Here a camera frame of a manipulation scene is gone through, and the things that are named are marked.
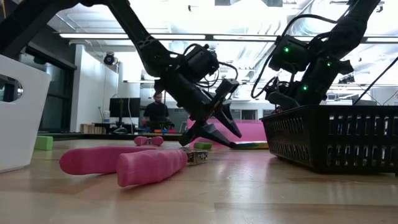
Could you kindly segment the person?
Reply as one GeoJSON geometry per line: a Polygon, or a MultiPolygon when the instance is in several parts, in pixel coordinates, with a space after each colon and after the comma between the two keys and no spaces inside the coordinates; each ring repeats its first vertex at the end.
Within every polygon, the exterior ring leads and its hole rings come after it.
{"type": "Polygon", "coordinates": [[[162,102],[162,93],[155,93],[153,95],[154,102],[148,104],[145,108],[142,124],[149,127],[152,131],[155,129],[168,129],[169,125],[164,122],[169,122],[168,107],[162,102]]]}

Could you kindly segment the wooden block stack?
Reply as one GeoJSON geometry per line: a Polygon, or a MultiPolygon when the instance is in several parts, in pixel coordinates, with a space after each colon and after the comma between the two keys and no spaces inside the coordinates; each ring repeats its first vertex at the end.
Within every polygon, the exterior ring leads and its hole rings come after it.
{"type": "Polygon", "coordinates": [[[95,124],[80,124],[80,132],[83,134],[106,134],[106,129],[95,124]]]}

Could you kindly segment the black mesh basket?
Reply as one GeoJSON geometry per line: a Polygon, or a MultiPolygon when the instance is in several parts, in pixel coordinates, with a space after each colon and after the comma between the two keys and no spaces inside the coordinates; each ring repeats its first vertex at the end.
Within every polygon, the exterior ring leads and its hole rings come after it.
{"type": "Polygon", "coordinates": [[[271,154],[318,173],[398,175],[398,106],[301,106],[261,119],[271,154]]]}

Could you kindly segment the black ceiling spotlight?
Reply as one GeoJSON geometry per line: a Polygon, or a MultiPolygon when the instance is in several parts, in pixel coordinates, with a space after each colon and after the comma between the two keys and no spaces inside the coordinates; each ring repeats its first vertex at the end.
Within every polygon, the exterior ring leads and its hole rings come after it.
{"type": "Polygon", "coordinates": [[[117,63],[117,58],[114,56],[114,52],[107,52],[104,59],[104,64],[106,65],[114,65],[117,63]]]}

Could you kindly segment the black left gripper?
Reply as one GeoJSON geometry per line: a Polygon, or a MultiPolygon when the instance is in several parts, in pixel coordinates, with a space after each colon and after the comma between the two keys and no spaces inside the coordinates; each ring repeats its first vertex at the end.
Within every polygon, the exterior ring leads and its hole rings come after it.
{"type": "Polygon", "coordinates": [[[214,124],[203,122],[214,117],[235,136],[241,138],[242,134],[231,115],[231,104],[214,107],[211,103],[213,97],[193,83],[192,75],[192,72],[185,70],[164,70],[160,73],[160,79],[155,82],[156,93],[165,90],[177,102],[177,106],[189,114],[191,120],[199,122],[185,131],[178,142],[181,146],[186,146],[197,138],[205,138],[230,146],[231,142],[214,124]]]}

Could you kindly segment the black aluminium table frame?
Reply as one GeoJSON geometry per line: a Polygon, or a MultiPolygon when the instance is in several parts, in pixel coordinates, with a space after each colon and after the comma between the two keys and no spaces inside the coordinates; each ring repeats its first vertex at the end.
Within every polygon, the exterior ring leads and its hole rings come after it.
{"type": "Polygon", "coordinates": [[[54,141],[97,139],[97,140],[134,140],[138,136],[147,138],[162,137],[165,141],[178,141],[181,133],[145,133],[145,134],[83,134],[83,133],[38,133],[38,136],[50,136],[54,141]]]}

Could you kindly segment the pink handled pliers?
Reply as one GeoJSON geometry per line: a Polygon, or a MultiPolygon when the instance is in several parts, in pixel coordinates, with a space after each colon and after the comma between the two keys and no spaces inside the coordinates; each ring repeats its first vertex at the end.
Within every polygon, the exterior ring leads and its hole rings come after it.
{"type": "Polygon", "coordinates": [[[138,136],[134,139],[134,143],[137,146],[143,146],[143,145],[161,146],[164,143],[164,139],[161,136],[155,136],[151,138],[145,136],[138,136]]]}
{"type": "Polygon", "coordinates": [[[207,151],[99,146],[71,149],[61,156],[59,165],[70,175],[115,173],[118,185],[127,187],[161,182],[189,164],[207,161],[207,151]]]}

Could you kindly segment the pink translucent bin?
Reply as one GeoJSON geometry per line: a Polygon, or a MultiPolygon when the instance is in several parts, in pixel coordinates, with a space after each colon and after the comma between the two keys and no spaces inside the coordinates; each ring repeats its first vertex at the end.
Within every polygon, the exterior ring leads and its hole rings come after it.
{"type": "Polygon", "coordinates": [[[242,137],[235,136],[229,131],[223,124],[216,119],[209,119],[208,124],[213,124],[215,128],[231,142],[229,147],[238,148],[237,144],[242,142],[264,142],[267,141],[265,130],[262,122],[259,119],[256,120],[235,120],[237,127],[239,128],[242,137]]]}

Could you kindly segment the yellow green crayon box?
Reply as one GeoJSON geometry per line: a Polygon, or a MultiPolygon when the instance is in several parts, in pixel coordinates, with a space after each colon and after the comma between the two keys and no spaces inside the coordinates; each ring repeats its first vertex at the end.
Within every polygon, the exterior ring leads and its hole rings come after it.
{"type": "Polygon", "coordinates": [[[269,145],[266,141],[252,141],[252,142],[243,141],[243,142],[232,142],[230,148],[237,150],[269,149],[269,145]]]}

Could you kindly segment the long ceiling strip light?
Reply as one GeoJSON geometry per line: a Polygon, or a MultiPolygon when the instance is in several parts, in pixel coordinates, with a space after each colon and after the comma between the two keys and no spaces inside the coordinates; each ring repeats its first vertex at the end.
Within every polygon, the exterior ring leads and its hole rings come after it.
{"type": "MultiPolygon", "coordinates": [[[[65,39],[82,40],[127,40],[127,34],[122,33],[59,33],[65,39]]],[[[152,34],[158,40],[207,40],[207,41],[231,41],[231,42],[274,42],[276,35],[218,35],[218,34],[152,34]]],[[[362,43],[365,44],[398,44],[398,36],[366,36],[362,43]]]]}

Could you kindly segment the black computer monitor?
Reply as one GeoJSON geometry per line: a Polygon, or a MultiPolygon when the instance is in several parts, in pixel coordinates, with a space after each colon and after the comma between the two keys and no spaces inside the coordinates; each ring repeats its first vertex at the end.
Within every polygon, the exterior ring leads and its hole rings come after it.
{"type": "Polygon", "coordinates": [[[109,102],[110,117],[113,118],[138,118],[140,108],[140,98],[111,98],[109,102]]]}

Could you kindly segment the white plastic tray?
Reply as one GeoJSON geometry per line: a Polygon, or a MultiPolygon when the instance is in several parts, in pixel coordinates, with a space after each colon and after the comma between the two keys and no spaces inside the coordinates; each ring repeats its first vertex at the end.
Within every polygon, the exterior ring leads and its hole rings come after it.
{"type": "Polygon", "coordinates": [[[30,164],[51,76],[3,55],[0,75],[16,79],[23,88],[20,98],[0,101],[1,173],[30,164]]]}

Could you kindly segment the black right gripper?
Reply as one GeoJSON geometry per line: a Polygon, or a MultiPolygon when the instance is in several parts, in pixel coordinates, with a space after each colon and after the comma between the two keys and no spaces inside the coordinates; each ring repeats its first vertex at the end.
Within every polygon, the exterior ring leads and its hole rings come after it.
{"type": "Polygon", "coordinates": [[[330,57],[319,57],[310,63],[305,71],[294,99],[300,106],[319,105],[325,99],[336,76],[353,72],[349,60],[341,61],[330,57]]]}

